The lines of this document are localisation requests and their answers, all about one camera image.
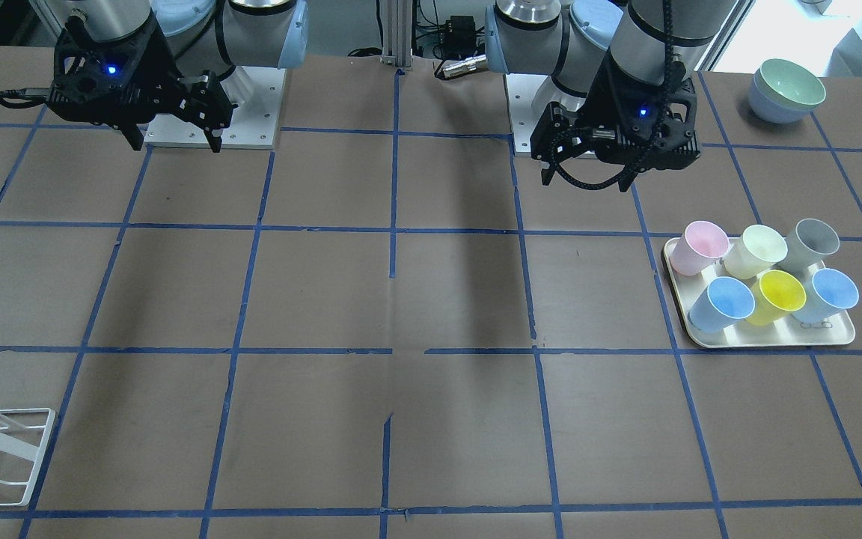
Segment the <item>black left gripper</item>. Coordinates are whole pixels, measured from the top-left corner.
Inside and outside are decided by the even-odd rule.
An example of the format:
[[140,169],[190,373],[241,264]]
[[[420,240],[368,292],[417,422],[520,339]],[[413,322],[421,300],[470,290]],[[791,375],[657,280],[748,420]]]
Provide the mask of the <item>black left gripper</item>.
[[[625,166],[617,174],[622,193],[642,171],[683,170],[694,164],[702,153],[695,126],[697,92],[681,59],[671,59],[670,74],[670,93],[664,95],[660,83],[637,81],[605,57],[577,112],[548,103],[531,134],[531,156],[541,161],[541,184],[551,184],[557,164],[586,151],[607,164]],[[649,156],[627,166],[646,149]]]

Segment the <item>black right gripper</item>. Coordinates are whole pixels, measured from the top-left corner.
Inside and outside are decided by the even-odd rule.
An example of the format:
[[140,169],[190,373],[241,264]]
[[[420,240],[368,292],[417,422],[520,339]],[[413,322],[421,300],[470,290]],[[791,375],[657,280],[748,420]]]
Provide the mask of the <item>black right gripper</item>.
[[55,46],[48,107],[63,120],[120,127],[133,150],[143,150],[143,127],[157,114],[171,114],[197,127],[213,153],[229,127],[233,106],[204,71],[183,76],[154,15],[116,40],[98,40],[87,28],[93,18],[70,15]]

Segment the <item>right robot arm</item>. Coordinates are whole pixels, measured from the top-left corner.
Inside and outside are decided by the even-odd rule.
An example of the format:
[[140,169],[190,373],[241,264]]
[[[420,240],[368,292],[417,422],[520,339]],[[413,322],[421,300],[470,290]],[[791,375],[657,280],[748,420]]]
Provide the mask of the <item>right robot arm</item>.
[[285,75],[307,55],[305,1],[51,1],[48,109],[135,150],[272,150]]

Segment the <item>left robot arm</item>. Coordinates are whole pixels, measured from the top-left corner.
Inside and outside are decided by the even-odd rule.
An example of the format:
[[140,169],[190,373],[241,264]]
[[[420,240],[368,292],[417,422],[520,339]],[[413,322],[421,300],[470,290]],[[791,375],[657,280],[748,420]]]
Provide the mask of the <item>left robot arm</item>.
[[489,69],[546,76],[528,150],[548,186],[629,191],[701,157],[692,72],[733,1],[496,1]]

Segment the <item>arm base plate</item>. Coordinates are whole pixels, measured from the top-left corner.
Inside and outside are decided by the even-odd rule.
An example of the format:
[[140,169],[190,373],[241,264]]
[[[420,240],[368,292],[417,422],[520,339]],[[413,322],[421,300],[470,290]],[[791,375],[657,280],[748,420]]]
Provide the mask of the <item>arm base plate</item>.
[[[289,74],[287,69],[237,66],[221,83],[236,105],[230,126],[220,133],[223,150],[274,149]],[[201,129],[168,114],[157,116],[148,125],[144,142],[151,147],[210,149]]]
[[506,74],[507,113],[513,128],[514,153],[517,157],[531,155],[531,133],[551,101],[576,112],[586,98],[559,89],[551,76],[538,74]]

